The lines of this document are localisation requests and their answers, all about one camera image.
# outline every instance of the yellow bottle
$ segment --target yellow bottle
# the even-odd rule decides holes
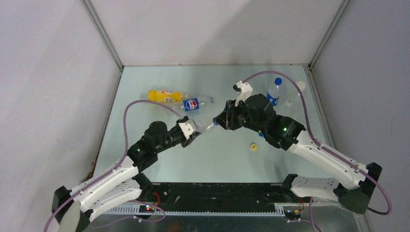
[[[150,90],[148,92],[148,100],[154,102],[180,102],[188,97],[187,94],[181,92]]]

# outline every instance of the white table surface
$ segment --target white table surface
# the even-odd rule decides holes
[[[225,107],[227,100],[236,99],[232,86],[248,76],[266,70],[283,72],[295,81],[307,81],[301,65],[248,65],[248,66],[172,66],[126,67],[102,141],[94,175],[117,161],[124,153],[122,118],[125,107],[132,101],[147,99],[147,92],[174,90],[210,95],[215,103],[208,108],[188,112],[192,119],[215,117]],[[266,93],[270,78],[264,74],[254,78],[253,94]],[[310,89],[307,90],[307,107],[316,137],[324,141]],[[159,120],[173,127],[178,118],[162,107],[139,103],[127,115],[129,145],[141,138],[151,122]],[[258,149],[251,151],[250,144]],[[158,155],[158,161],[143,172],[152,182],[282,182],[287,174],[308,177],[330,177],[315,164],[291,152],[270,146],[258,133],[241,128],[226,131],[216,127],[211,133],[198,137],[190,146],[180,145]]]

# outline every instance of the blue label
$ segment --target blue label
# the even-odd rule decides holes
[[[276,106],[278,104],[278,98],[272,98],[272,96],[269,95],[269,93],[266,93],[266,99],[268,99],[273,106]]]
[[[190,110],[197,110],[199,109],[199,101],[197,98],[189,99],[189,100],[184,100],[184,108],[185,111],[190,111]]]

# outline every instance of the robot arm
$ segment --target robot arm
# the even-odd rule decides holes
[[[251,96],[248,83],[238,82],[234,89],[236,100],[226,102],[225,109],[214,120],[226,130],[248,128],[262,135],[276,148],[289,150],[317,164],[334,178],[306,178],[289,174],[282,184],[282,191],[289,201],[298,197],[320,197],[338,200],[345,208],[359,214],[365,213],[375,185],[349,165],[335,158],[324,149],[330,149],[349,160],[359,169],[378,180],[381,167],[375,163],[367,166],[356,162],[326,144],[314,143],[305,127],[290,117],[277,115],[272,104],[262,94]]]
[[[67,199],[80,191],[70,203],[68,203],[56,215],[58,223],[61,222],[69,207],[80,202],[80,221],[77,231],[84,230],[96,217],[129,200],[145,200],[152,194],[152,183],[140,173],[158,160],[158,153],[181,144],[186,147],[200,134],[193,120],[184,117],[176,122],[176,125],[167,130],[166,124],[156,121],[150,124],[142,138],[130,147],[127,156],[117,169],[112,167],[85,183],[72,189],[64,186],[54,193],[52,212],[60,207]],[[97,183],[90,186],[91,182],[99,179],[104,173],[111,172]]]

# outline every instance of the white wall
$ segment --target white wall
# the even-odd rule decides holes
[[[315,67],[338,148],[380,164],[393,213],[377,232],[409,230],[410,1],[352,1]],[[378,190],[370,205],[385,211]]]
[[[43,231],[54,190],[90,170],[119,71],[78,0],[2,1],[0,31],[0,231]]]
[[[124,65],[309,63],[342,0],[94,0]]]

